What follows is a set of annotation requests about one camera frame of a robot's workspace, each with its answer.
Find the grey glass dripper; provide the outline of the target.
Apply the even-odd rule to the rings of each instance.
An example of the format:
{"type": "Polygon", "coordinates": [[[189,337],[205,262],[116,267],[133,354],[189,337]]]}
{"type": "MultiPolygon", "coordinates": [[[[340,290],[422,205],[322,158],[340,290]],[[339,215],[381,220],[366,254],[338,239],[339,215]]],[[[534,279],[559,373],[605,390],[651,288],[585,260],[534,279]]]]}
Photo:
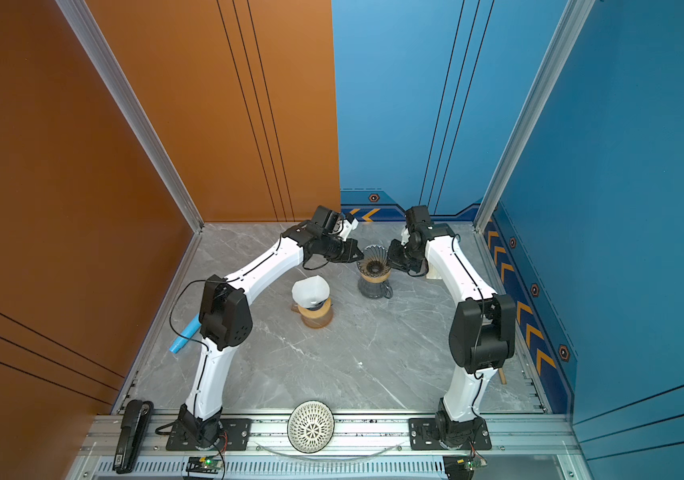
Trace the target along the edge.
{"type": "Polygon", "coordinates": [[[379,273],[386,269],[391,270],[388,265],[388,248],[379,245],[369,245],[363,249],[364,258],[357,262],[359,272],[379,273]]]}

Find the grey glass mug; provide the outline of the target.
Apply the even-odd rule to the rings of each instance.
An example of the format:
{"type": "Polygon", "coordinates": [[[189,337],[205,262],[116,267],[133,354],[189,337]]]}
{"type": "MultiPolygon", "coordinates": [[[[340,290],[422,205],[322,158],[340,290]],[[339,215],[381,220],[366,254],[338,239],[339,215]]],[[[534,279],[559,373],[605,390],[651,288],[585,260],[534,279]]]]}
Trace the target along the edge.
{"type": "Polygon", "coordinates": [[[381,283],[372,283],[365,279],[358,281],[359,292],[369,299],[391,299],[393,297],[393,288],[388,280],[381,283]]]}

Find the white paper coffee filter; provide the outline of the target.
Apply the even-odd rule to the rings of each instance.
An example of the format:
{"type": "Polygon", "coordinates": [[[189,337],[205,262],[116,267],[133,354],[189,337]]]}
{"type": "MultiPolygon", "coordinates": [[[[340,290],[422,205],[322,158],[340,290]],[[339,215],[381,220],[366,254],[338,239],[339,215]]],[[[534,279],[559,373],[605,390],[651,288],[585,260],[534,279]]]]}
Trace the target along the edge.
{"type": "Polygon", "coordinates": [[[293,285],[292,298],[298,307],[317,310],[330,298],[330,286],[321,276],[308,277],[293,285]]]}

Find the wooden dripper ring holder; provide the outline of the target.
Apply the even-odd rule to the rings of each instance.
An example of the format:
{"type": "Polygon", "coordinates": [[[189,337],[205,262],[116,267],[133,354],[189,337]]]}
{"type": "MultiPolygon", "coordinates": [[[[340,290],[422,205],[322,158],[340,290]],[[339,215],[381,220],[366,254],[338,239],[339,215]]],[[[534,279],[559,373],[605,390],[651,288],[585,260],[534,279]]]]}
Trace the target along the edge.
{"type": "Polygon", "coordinates": [[[328,298],[313,308],[298,306],[298,311],[303,318],[309,320],[331,318],[333,316],[332,299],[328,298]]]}

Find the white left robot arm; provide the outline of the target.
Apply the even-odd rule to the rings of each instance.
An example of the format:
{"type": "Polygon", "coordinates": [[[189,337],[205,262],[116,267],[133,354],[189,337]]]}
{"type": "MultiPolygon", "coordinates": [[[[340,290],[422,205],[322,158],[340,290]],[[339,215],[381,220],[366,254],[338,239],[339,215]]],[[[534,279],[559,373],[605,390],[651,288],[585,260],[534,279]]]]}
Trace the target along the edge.
{"type": "Polygon", "coordinates": [[[199,308],[201,355],[196,377],[177,423],[197,442],[219,438],[223,392],[237,348],[253,329],[251,304],[287,271],[315,255],[327,263],[355,263],[364,258],[350,234],[355,217],[320,206],[313,217],[285,230],[259,257],[224,277],[203,282],[199,308]]]}

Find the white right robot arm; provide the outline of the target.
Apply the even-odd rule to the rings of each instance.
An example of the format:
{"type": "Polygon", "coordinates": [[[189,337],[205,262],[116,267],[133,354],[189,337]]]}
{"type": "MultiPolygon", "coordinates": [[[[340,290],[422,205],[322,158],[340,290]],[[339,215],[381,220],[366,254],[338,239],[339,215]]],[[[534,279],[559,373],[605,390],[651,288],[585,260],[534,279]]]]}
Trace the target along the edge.
{"type": "Polygon", "coordinates": [[[489,450],[490,432],[479,407],[494,376],[515,354],[515,302],[482,278],[459,235],[434,222],[426,206],[410,208],[405,218],[401,238],[389,247],[388,265],[443,281],[456,303],[449,330],[455,369],[435,414],[437,439],[449,449],[489,450]]]}

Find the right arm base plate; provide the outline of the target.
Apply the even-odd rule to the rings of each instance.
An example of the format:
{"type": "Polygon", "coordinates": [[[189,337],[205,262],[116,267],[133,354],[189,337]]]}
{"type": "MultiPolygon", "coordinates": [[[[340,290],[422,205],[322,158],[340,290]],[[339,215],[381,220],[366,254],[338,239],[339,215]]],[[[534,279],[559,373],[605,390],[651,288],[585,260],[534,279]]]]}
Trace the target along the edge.
{"type": "Polygon", "coordinates": [[[409,438],[412,450],[489,451],[493,448],[486,420],[456,422],[436,418],[411,418],[409,438]]]}

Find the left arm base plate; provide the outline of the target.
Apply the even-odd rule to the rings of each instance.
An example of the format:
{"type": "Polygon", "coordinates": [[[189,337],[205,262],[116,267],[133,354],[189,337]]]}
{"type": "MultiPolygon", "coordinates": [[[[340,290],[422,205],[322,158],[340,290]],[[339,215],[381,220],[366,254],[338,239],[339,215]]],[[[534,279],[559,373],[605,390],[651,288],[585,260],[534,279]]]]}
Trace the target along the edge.
{"type": "Polygon", "coordinates": [[[167,451],[245,451],[252,429],[250,418],[222,418],[218,422],[217,435],[213,440],[197,440],[178,421],[171,426],[165,449],[167,451]]]}

